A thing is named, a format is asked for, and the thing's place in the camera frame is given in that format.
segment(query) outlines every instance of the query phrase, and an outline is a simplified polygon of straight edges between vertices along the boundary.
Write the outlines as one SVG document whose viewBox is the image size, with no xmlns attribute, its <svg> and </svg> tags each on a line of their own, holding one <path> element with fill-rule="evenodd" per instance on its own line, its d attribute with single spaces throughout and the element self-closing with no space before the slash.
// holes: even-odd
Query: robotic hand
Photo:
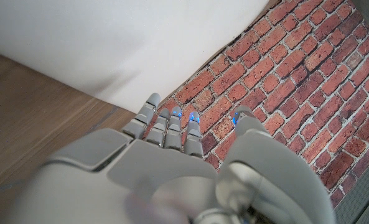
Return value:
<svg viewBox="0 0 369 224">
<path fill-rule="evenodd" d="M 101 129 L 52 154 L 5 223 L 335 223 L 309 166 L 240 106 L 220 173 L 201 158 L 199 114 L 181 153 L 181 110 L 152 94 L 122 130 Z"/>
</svg>

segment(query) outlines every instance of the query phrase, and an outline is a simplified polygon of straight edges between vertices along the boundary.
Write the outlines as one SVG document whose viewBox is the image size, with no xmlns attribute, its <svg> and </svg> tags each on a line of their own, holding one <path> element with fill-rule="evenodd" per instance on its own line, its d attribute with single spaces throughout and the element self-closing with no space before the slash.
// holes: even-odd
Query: red brick wall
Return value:
<svg viewBox="0 0 369 224">
<path fill-rule="evenodd" d="M 161 108 L 175 105 L 183 133 L 189 113 L 201 114 L 205 158 L 217 169 L 235 140 L 234 109 L 249 106 L 336 205 L 369 165 L 369 27 L 350 1 L 283 0 Z"/>
</svg>

